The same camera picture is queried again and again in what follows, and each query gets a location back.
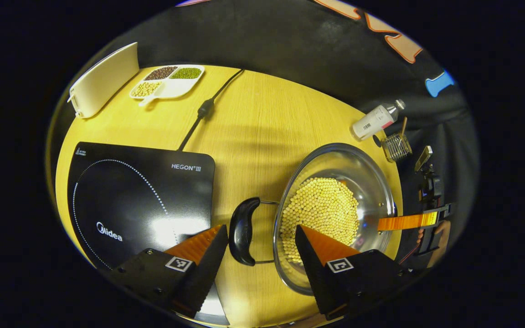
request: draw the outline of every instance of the yellow table surface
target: yellow table surface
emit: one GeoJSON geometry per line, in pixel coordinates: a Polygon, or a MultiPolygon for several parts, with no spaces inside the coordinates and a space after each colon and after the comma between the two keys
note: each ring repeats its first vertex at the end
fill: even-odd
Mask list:
{"type": "MultiPolygon", "coordinates": [[[[205,66],[195,87],[177,99],[158,99],[145,108],[129,91],[152,68],[141,69],[93,118],[73,121],[60,151],[56,174],[58,210],[69,237],[79,246],[70,222],[67,178],[72,152],[80,141],[175,150],[196,120],[197,109],[211,98],[236,68],[205,66]]],[[[230,224],[240,202],[259,196],[279,201],[291,174],[315,148],[347,143],[365,151],[384,172],[398,214],[402,193],[396,164],[368,139],[354,140],[349,127],[364,114],[333,97],[262,73],[244,71],[221,92],[210,116],[198,125],[184,151],[212,156],[216,162],[212,225],[230,224]]],[[[383,138],[383,131],[377,137],[383,138]]],[[[277,208],[261,205],[252,216],[250,253],[273,258],[273,216],[277,208]]],[[[394,259],[400,231],[393,231],[386,255],[394,259]]],[[[216,286],[232,327],[260,327],[308,318],[318,313],[314,297],[291,291],[274,264],[245,266],[227,249],[216,286]]]]}

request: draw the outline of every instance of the black handle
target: black handle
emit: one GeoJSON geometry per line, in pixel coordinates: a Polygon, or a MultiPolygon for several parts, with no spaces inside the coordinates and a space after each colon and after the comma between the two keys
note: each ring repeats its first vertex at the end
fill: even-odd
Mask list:
{"type": "Polygon", "coordinates": [[[252,213],[260,204],[258,197],[245,200],[236,207],[230,220],[230,252],[235,260],[247,266],[254,266],[256,263],[248,249],[252,241],[252,213]]]}

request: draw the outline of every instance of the plastic bottle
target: plastic bottle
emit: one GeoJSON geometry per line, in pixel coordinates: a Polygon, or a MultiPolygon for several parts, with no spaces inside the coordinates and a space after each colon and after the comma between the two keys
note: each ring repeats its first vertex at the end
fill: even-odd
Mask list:
{"type": "Polygon", "coordinates": [[[378,131],[396,122],[398,120],[398,112],[403,110],[404,107],[405,104],[400,99],[397,99],[395,104],[383,103],[371,110],[361,120],[352,124],[350,131],[358,141],[368,139],[378,131]]]}

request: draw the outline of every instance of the power cord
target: power cord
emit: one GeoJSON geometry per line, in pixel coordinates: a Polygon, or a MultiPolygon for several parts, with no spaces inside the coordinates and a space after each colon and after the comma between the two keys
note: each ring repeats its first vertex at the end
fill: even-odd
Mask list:
{"type": "Polygon", "coordinates": [[[202,106],[200,106],[200,108],[198,108],[198,118],[196,118],[196,122],[194,122],[194,125],[192,125],[192,127],[190,128],[188,133],[185,135],[185,138],[181,142],[180,147],[177,148],[177,151],[183,151],[184,150],[185,144],[187,144],[187,142],[190,139],[192,133],[194,133],[194,130],[198,126],[198,123],[200,123],[202,118],[205,118],[206,116],[208,116],[208,114],[210,114],[210,111],[214,107],[214,100],[216,99],[216,97],[222,92],[222,90],[224,90],[224,88],[228,85],[228,83],[230,83],[232,81],[232,79],[234,79],[236,77],[236,75],[239,75],[240,73],[242,73],[242,71],[244,71],[244,69],[240,69],[238,72],[236,72],[234,75],[232,75],[228,79],[228,81],[226,81],[226,83],[224,83],[224,85],[216,92],[216,94],[213,97],[211,97],[210,99],[207,99],[206,101],[204,101],[202,106]]]}

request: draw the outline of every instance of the black induction cooktop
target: black induction cooktop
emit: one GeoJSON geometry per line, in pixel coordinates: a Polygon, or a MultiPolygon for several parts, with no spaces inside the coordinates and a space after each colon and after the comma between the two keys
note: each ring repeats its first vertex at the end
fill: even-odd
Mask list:
{"type": "Polygon", "coordinates": [[[214,168],[206,154],[77,144],[67,194],[82,249],[96,268],[110,270],[208,229],[214,168]]]}

